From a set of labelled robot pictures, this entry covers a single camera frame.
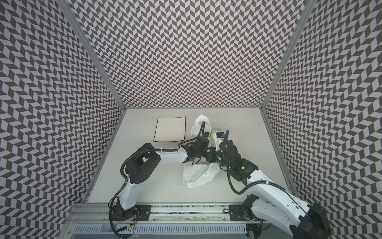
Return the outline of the white plastic bag lemon print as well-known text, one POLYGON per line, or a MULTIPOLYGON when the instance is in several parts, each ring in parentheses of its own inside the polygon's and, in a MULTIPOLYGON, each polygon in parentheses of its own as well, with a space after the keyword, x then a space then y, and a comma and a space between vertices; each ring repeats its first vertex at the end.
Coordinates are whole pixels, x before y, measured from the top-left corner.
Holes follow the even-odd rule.
MULTIPOLYGON (((204 115, 199 115, 191 128, 190 138, 194 138, 198 135, 203 122, 206 123, 204 132, 206 130, 212 130, 209 118, 204 115)), ((212 138, 212 135, 211 137, 208 137, 208 139, 212 139, 211 146, 215 148, 215 140, 212 138)), ((200 187, 213 181, 220 171, 221 169, 217 163, 199 162, 196 164, 195 162, 192 164, 191 162, 188 162, 183 171, 183 185, 189 189, 200 187)))

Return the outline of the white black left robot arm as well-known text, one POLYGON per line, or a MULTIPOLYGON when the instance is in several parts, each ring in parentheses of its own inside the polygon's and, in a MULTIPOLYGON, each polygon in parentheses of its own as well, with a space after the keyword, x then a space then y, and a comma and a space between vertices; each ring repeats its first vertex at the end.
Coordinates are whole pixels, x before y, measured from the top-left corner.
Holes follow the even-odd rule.
POLYGON ((173 149, 155 148, 151 143, 142 145, 120 168, 124 183, 112 199, 112 202, 116 202, 116 206, 111 209, 113 218, 126 220, 133 216, 140 185, 160 163, 191 162, 205 155, 209 143, 206 136, 198 136, 173 149))

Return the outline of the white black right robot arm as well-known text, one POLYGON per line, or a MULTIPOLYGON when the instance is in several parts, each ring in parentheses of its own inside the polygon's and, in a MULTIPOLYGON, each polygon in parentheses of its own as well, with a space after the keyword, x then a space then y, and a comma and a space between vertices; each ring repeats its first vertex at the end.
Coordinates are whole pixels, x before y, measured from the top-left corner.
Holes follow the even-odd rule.
POLYGON ((309 204, 273 182, 258 166, 244 159, 232 141, 222 142, 219 150, 207 149, 208 162, 224 167, 231 190, 242 195, 246 218, 262 219, 294 239, 328 239, 331 228, 326 210, 318 203, 309 204))

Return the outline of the white square plate black rim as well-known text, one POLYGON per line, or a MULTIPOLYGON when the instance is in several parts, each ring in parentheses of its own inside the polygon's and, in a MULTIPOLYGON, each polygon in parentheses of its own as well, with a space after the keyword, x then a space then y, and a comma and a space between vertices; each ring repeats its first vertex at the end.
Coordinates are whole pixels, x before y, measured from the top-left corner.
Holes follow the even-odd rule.
POLYGON ((183 141, 186 136, 186 117, 158 118, 154 142, 183 141))

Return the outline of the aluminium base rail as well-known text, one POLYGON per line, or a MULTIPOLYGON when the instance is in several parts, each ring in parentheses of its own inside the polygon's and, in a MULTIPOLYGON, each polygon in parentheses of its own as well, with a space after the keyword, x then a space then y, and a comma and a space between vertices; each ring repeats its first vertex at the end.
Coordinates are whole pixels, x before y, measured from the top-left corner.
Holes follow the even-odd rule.
MULTIPOLYGON (((138 203, 132 216, 113 220, 116 224, 143 223, 248 223, 268 225, 265 217, 249 220, 244 216, 241 203, 138 203)), ((70 224, 109 224, 107 203, 75 204, 64 225, 70 224)))

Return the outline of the aluminium corner post right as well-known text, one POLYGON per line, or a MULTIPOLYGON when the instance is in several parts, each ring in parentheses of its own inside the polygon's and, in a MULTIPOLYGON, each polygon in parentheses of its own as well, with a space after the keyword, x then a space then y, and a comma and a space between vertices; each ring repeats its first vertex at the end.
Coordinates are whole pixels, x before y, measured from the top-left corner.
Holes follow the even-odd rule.
POLYGON ((284 56, 282 57, 280 65, 276 71, 275 77, 273 78, 271 85, 270 85, 270 88, 269 88, 269 90, 265 96, 265 99, 264 99, 262 105, 261 105, 261 110, 263 112, 265 111, 267 105, 269 104, 269 102, 272 98, 272 95, 274 94, 274 91, 276 90, 277 85, 280 82, 280 79, 284 73, 284 70, 285 70, 287 64, 289 63, 289 60, 293 54, 293 51, 294 51, 294 49, 295 49, 295 47, 296 47, 296 45, 300 39, 300 36, 301 36, 306 24, 308 23, 310 15, 312 14, 316 4, 317 4, 316 0, 308 0, 306 2, 306 5, 302 11, 302 15, 301 15, 300 19, 298 20, 296 28, 293 31, 291 39, 287 45, 284 56))

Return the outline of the aluminium corner post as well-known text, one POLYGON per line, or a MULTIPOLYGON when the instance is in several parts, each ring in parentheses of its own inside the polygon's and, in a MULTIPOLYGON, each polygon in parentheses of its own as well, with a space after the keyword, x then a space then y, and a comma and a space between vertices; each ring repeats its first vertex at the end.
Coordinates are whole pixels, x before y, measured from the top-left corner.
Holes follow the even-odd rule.
POLYGON ((265 96, 265 99, 264 99, 262 105, 261 105, 261 110, 263 112, 265 111, 267 105, 269 104, 269 102, 272 98, 272 95, 274 94, 274 91, 276 90, 277 85, 280 82, 280 79, 284 73, 284 70, 285 70, 287 64, 289 63, 289 60, 293 54, 293 51, 294 51, 294 49, 295 49, 295 47, 296 47, 296 45, 300 39, 300 36, 301 36, 306 24, 308 23, 310 15, 312 14, 316 4, 317 4, 316 0, 308 0, 306 2, 306 5, 302 11, 302 15, 301 15, 300 19, 298 20, 296 28, 293 31, 291 39, 287 45, 284 56, 282 57, 280 65, 276 71, 275 77, 273 78, 271 85, 270 85, 270 88, 269 88, 269 90, 265 96))
POLYGON ((78 40, 80 41, 80 43, 84 47, 84 50, 87 52, 87 54, 88 54, 89 58, 91 59, 92 63, 94 64, 94 66, 98 70, 98 72, 99 72, 99 74, 101 76, 101 79, 106 84, 108 90, 110 91, 110 93, 112 94, 112 96, 114 97, 114 99, 116 100, 118 105, 122 108, 122 110, 125 111, 126 107, 125 107, 125 105, 123 103, 123 100, 119 96, 119 93, 115 89, 115 87, 114 87, 111 79, 109 78, 108 74, 106 73, 106 71, 105 71, 101 61, 99 60, 99 58, 96 55, 93 47, 90 44, 88 38, 86 37, 82 27, 80 26, 79 22, 77 21, 74 13, 72 12, 72 10, 71 10, 71 8, 69 6, 68 1, 57 0, 56 3, 58 5, 58 7, 61 9, 62 13, 64 14, 64 17, 67 19, 68 23, 72 27, 72 29, 73 29, 75 35, 77 36, 78 40))

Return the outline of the aluminium corner post left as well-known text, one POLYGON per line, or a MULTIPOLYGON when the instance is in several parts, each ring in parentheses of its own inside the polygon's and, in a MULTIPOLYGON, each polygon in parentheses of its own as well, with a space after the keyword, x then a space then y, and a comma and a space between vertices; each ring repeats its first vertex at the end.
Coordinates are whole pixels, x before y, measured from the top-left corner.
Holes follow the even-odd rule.
POLYGON ((115 87, 114 87, 111 79, 109 78, 108 74, 106 73, 106 71, 105 71, 101 61, 99 60, 99 58, 96 55, 93 47, 90 44, 88 38, 86 37, 82 27, 80 26, 79 22, 77 21, 74 13, 72 12, 72 10, 71 10, 71 8, 69 6, 68 1, 57 0, 56 3, 58 5, 58 7, 61 9, 62 13, 64 14, 64 17, 67 19, 68 23, 72 27, 72 29, 73 29, 75 35, 77 36, 78 40, 80 41, 80 43, 84 47, 84 50, 87 52, 87 54, 88 54, 89 58, 91 59, 92 63, 94 64, 94 66, 98 70, 98 72, 99 72, 99 74, 101 76, 101 79, 106 84, 108 90, 110 91, 110 93, 112 94, 112 96, 114 97, 114 99, 116 100, 118 105, 122 108, 122 110, 125 111, 126 107, 125 107, 125 105, 123 103, 123 100, 119 96, 119 93, 115 89, 115 87))

